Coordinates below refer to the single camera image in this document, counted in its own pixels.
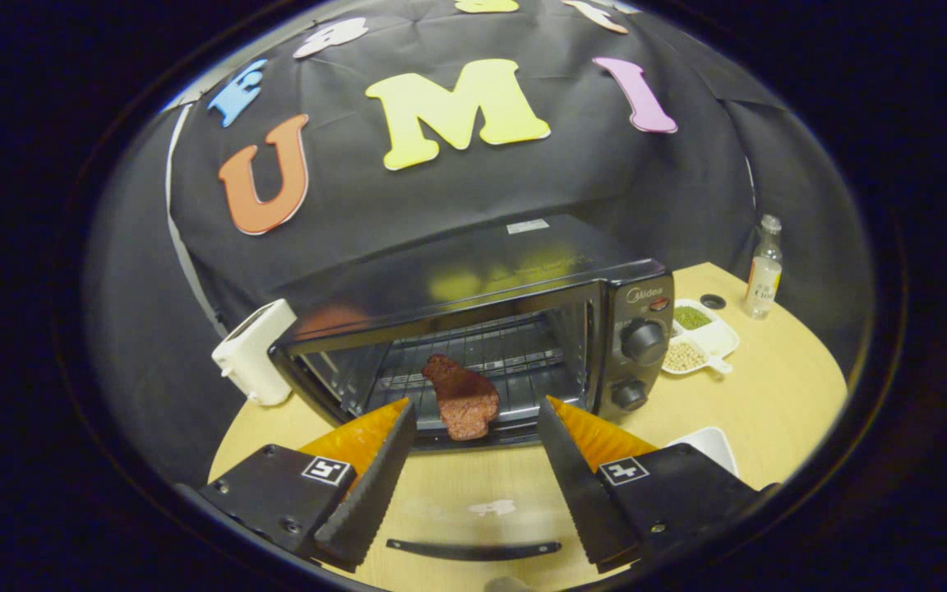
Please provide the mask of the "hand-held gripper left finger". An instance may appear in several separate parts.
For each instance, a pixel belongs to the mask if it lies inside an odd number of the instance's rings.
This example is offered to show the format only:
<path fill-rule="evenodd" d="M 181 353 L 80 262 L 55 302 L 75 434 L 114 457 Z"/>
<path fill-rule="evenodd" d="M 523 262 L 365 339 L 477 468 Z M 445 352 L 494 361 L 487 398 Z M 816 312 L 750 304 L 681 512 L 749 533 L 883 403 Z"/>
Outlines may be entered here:
<path fill-rule="evenodd" d="M 267 443 L 198 496 L 256 539 L 353 572 L 378 534 L 416 427 L 417 409 L 402 398 L 300 449 Z"/>

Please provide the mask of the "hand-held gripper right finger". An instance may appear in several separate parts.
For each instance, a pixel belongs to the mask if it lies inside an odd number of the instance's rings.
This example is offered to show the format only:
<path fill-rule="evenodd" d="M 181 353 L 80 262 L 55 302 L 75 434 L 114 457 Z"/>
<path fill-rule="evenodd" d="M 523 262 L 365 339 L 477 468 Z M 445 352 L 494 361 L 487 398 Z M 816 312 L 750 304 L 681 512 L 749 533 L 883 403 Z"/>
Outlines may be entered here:
<path fill-rule="evenodd" d="M 651 446 L 548 396 L 538 437 L 598 572 L 684 561 L 740 524 L 762 493 L 688 443 Z"/>

